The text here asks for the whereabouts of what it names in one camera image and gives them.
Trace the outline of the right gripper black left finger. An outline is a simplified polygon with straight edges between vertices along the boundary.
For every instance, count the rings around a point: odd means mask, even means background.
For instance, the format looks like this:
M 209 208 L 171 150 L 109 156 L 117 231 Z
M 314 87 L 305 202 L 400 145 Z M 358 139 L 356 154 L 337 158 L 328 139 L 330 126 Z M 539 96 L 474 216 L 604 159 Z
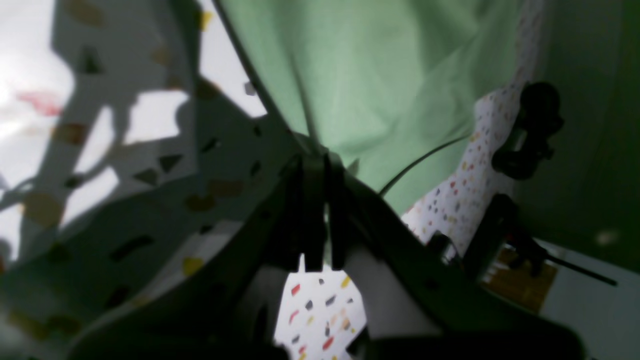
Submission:
M 304 255 L 323 268 L 328 157 L 294 157 L 275 190 L 202 269 L 74 345 L 71 360 L 288 360 L 268 294 Z

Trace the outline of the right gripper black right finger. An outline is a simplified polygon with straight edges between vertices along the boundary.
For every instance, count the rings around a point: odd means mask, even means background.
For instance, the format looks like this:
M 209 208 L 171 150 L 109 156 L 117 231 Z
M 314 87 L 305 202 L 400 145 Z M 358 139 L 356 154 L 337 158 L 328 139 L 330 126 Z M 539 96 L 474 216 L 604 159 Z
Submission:
M 568 328 L 482 289 L 418 242 L 386 202 L 325 157 L 334 264 L 361 294 L 359 360 L 583 360 Z

